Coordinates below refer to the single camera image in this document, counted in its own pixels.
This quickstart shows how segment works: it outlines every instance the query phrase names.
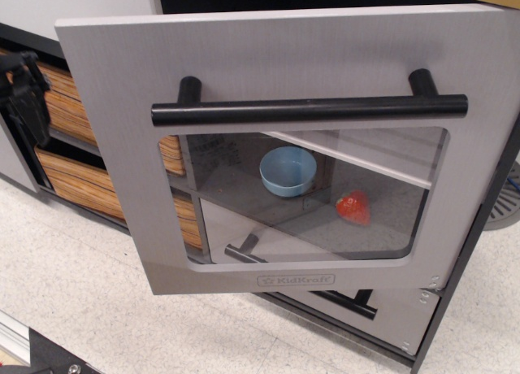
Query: white tile floor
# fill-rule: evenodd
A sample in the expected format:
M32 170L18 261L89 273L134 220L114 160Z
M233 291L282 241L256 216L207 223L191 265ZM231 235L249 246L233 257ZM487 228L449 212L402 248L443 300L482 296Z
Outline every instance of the white tile floor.
M481 238L421 373L520 373L520 224ZM132 239L0 180L0 310L112 373L406 373L252 294L154 296Z

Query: gray cabinet panel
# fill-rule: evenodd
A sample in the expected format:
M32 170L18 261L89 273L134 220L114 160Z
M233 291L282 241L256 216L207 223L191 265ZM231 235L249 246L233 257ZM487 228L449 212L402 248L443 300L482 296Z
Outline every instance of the gray cabinet panel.
M0 116L0 173L37 192L38 186L15 143L6 122Z

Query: black clamp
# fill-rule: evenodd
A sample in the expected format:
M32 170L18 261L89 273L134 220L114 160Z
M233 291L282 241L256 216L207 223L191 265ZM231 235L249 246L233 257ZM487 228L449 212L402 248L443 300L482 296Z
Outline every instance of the black clamp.
M50 142L50 116L44 94L50 90L50 82L38 69L37 60L33 52L0 56L0 110L5 109L45 147Z

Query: door handle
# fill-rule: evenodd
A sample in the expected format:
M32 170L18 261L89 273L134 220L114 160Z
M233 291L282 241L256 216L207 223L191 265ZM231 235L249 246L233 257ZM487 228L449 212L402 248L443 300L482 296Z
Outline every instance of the door handle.
M240 248L227 244L224 249L224 254L239 260L242 263L269 263L265 259L251 254L257 243L258 237L250 233ZM358 313L369 320L373 320L377 313L377 309L368 306L368 300L371 297L372 291L373 290L358 290L355 298L347 297L346 295L334 290L310 291L309 293L326 299L329 302L333 302L336 305L340 305L354 313Z
M180 82L177 103L156 103L152 106L152 123L154 126L172 126L466 116L467 96L439 95L427 69L412 72L408 80L413 93L411 96L201 102L201 81L196 77L186 76Z

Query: blue bowl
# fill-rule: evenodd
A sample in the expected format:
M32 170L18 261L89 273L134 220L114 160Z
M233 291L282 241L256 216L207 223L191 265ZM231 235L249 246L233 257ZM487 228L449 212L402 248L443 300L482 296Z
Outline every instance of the blue bowl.
M313 184L316 160L308 151L296 146L283 146L263 156L260 175L266 189L279 197L302 195Z

